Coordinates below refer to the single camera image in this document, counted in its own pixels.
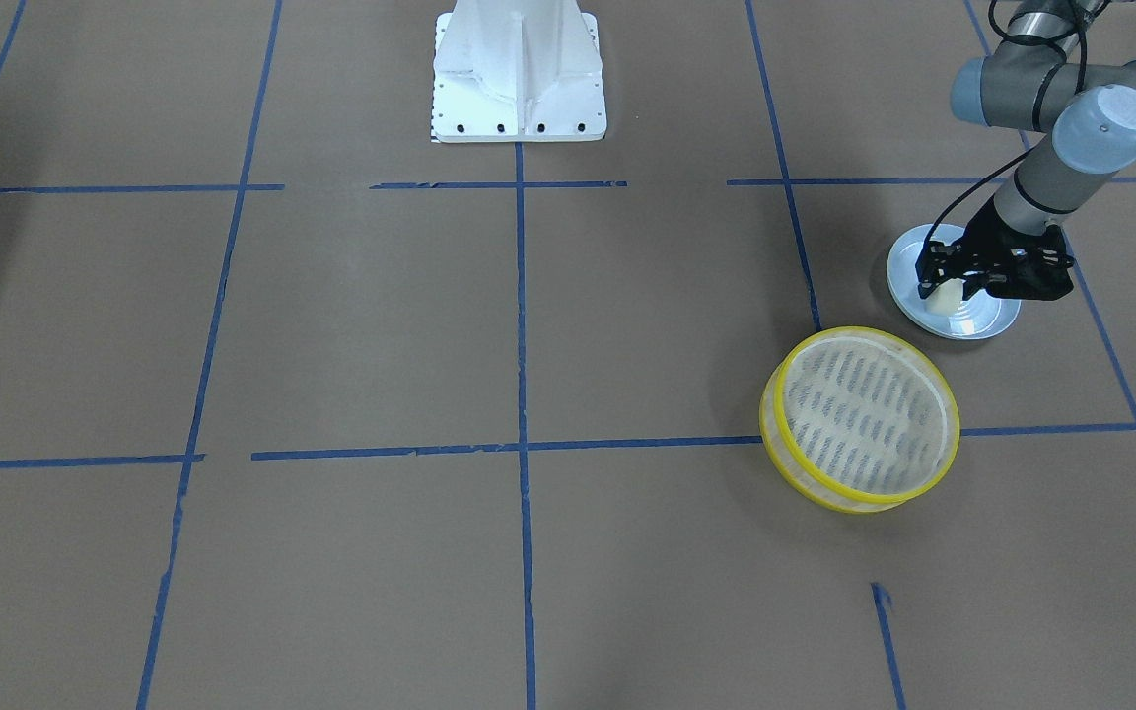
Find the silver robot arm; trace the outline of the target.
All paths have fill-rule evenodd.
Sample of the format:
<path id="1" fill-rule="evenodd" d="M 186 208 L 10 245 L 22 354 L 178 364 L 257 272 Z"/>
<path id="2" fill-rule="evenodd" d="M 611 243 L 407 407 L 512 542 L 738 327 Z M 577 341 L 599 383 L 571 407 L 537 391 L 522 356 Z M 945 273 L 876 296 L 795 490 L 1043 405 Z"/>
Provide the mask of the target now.
<path id="1" fill-rule="evenodd" d="M 953 115 L 987 127 L 1026 130 L 1038 143 L 1002 168 L 1004 184 L 947 244 L 924 239 L 918 296 L 1054 301 L 1074 291 L 1063 229 L 1110 179 L 1136 162 L 1136 58 L 1093 66 L 1088 32 L 1097 1 L 1024 1 L 999 45 L 964 62 L 950 94 Z"/>

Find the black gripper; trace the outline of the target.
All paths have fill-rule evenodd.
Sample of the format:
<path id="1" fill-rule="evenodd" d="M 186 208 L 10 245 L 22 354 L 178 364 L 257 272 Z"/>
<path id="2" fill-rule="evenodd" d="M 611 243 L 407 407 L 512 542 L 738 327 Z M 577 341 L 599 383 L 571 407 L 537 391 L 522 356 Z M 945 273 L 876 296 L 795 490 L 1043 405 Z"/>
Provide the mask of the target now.
<path id="1" fill-rule="evenodd" d="M 1039 235 L 1011 228 L 995 202 L 986 202 L 966 224 L 954 243 L 921 240 L 918 254 L 918 293 L 933 296 L 944 283 L 960 279 L 961 300 L 984 295 L 1005 300 L 1006 282 L 1036 277 L 1053 265 L 1053 251 Z"/>

